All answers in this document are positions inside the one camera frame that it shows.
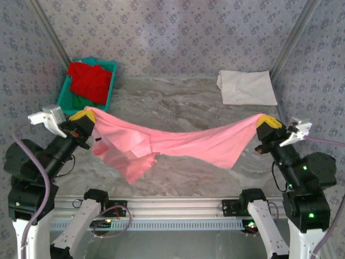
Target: teal plastic basket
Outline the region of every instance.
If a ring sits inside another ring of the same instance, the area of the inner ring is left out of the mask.
[[[83,58],[83,59],[78,59],[75,61],[82,61],[83,63],[86,63],[90,66],[94,66],[95,64],[100,65],[103,69],[112,72],[112,80],[110,81],[110,86],[109,86],[109,92],[108,92],[108,98],[107,98],[107,103],[105,105],[96,105],[95,107],[107,111],[110,106],[110,100],[112,97],[112,90],[115,82],[115,72],[116,72],[116,63],[115,62],[109,62],[109,61],[103,61],[103,60],[97,60],[95,58]],[[80,110],[75,110],[73,109],[73,95],[70,91],[71,87],[71,82],[72,78],[70,76],[66,76],[63,89],[61,90],[59,99],[58,99],[58,105],[61,106],[62,110],[64,113],[67,115],[73,115]]]

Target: white towel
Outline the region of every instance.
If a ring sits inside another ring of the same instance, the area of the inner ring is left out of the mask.
[[[223,104],[277,105],[268,71],[220,70],[217,86],[222,92]]]

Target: cable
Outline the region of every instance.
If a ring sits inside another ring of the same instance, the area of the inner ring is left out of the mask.
[[[330,140],[326,140],[326,139],[312,138],[312,137],[309,137],[309,136],[304,136],[304,139],[310,140],[310,141],[315,141],[315,142],[327,143],[327,144],[331,144],[331,145],[334,145],[334,146],[345,147],[345,143],[337,142],[337,141],[330,141]]]
[[[277,204],[275,204],[275,203],[272,202],[272,201],[269,201],[269,202],[268,202],[268,205],[270,205],[270,204],[272,204],[272,205],[275,207],[275,210],[276,210],[276,212],[277,212],[277,216],[276,216],[276,218],[275,218],[275,221],[278,222],[278,220],[279,220],[279,209],[278,209],[278,206],[277,206]]]
[[[74,203],[75,203],[76,201],[80,201],[80,206],[79,206],[79,207],[77,207],[76,205],[74,205]],[[83,201],[82,199],[76,199],[76,200],[72,201],[72,206],[73,206],[73,208],[79,209],[79,208],[81,207],[82,201]]]
[[[340,219],[340,215],[342,213],[342,211],[344,210],[344,205],[345,205],[345,194],[343,196],[343,199],[339,205],[339,209],[335,214],[334,220],[332,222],[332,224],[330,225],[329,230],[327,231],[326,235],[323,237],[323,239],[321,239],[321,241],[319,242],[319,244],[314,248],[313,252],[312,252],[312,256],[310,259],[315,259],[316,256],[319,252],[319,250],[321,249],[321,247],[327,242],[327,240],[329,239],[329,237],[331,236],[333,230],[335,229],[339,219]]]
[[[71,171],[73,171],[74,166],[75,166],[75,156],[74,156],[74,155],[72,155],[72,158],[73,158],[73,166],[72,166],[71,170],[69,170],[69,171],[68,171],[68,173],[57,175],[57,176],[56,176],[56,178],[59,178],[59,177],[65,176],[65,175],[69,174]]]
[[[21,253],[22,259],[26,259],[26,240],[27,240],[27,235],[29,234],[29,229],[30,229],[32,223],[37,219],[39,214],[41,214],[41,212],[43,211],[44,207],[46,206],[46,204],[48,202],[48,198],[49,198],[49,194],[50,194],[50,182],[49,182],[49,177],[48,177],[45,169],[43,168],[42,164],[38,161],[38,159],[35,157],[35,155],[31,152],[31,150],[20,140],[20,138],[18,136],[19,130],[21,128],[27,126],[28,124],[30,124],[30,122],[27,121],[25,124],[19,126],[17,129],[15,129],[15,131],[13,132],[13,139],[18,144],[18,146],[21,147],[21,149],[25,152],[25,154],[32,160],[34,165],[38,168],[39,172],[41,173],[43,180],[44,180],[45,193],[44,193],[44,198],[43,198],[41,205],[39,206],[36,213],[31,217],[31,219],[29,220],[29,222],[27,223],[27,225],[24,228],[22,241],[20,244],[20,246],[21,246],[20,253]]]
[[[115,208],[116,211],[116,217],[118,217],[118,220],[120,219],[120,214],[119,214],[119,210],[117,208]]]
[[[278,183],[277,183],[277,179],[275,178],[275,175],[274,175],[274,165],[275,165],[275,162],[272,163],[272,175],[273,175],[273,179],[274,179],[274,182],[275,182],[275,186],[277,187],[278,190],[280,190],[281,193],[285,193],[287,191],[287,183],[285,184],[285,190],[281,190],[278,186]]]
[[[222,205],[222,202],[220,202],[220,204],[218,205],[218,209],[223,211],[223,209],[221,209],[219,206]]]
[[[126,227],[125,227],[121,232],[119,232],[119,233],[117,233],[117,234],[115,234],[115,235],[111,235],[111,236],[99,236],[99,235],[97,235],[97,234],[95,233],[96,228],[97,228],[98,225],[100,224],[100,223],[97,223],[97,224],[95,224],[95,225],[93,226],[93,229],[92,229],[92,234],[93,234],[94,237],[99,237],[99,238],[111,238],[111,237],[120,236],[120,235],[122,235],[124,232],[127,231],[127,229],[130,227],[130,223],[132,222],[132,215],[130,214],[129,209],[128,209],[127,207],[125,207],[125,206],[122,206],[122,205],[114,205],[114,206],[111,206],[111,207],[107,208],[106,210],[102,211],[100,214],[98,214],[97,217],[103,215],[104,213],[108,212],[109,210],[116,209],[116,208],[121,208],[121,209],[124,209],[125,211],[127,211],[128,216],[129,216],[129,220],[128,220],[128,223],[127,223]]]

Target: marble table surface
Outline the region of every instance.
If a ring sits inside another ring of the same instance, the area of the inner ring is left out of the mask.
[[[192,132],[230,124],[257,113],[277,115],[275,106],[222,104],[216,78],[124,78],[114,86],[108,113],[131,123],[171,132]],[[130,185],[116,169],[78,148],[74,170],[57,178],[59,195],[83,195],[90,188],[110,196],[238,196],[245,188],[279,195],[270,155],[259,155],[255,136],[232,169],[190,157],[157,156],[158,162]],[[68,162],[60,174],[72,166]],[[276,169],[278,184],[284,180]]]

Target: red cloth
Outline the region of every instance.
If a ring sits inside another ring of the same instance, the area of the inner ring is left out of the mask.
[[[71,62],[67,75],[72,77],[70,91],[96,104],[107,103],[112,73],[99,65]]]

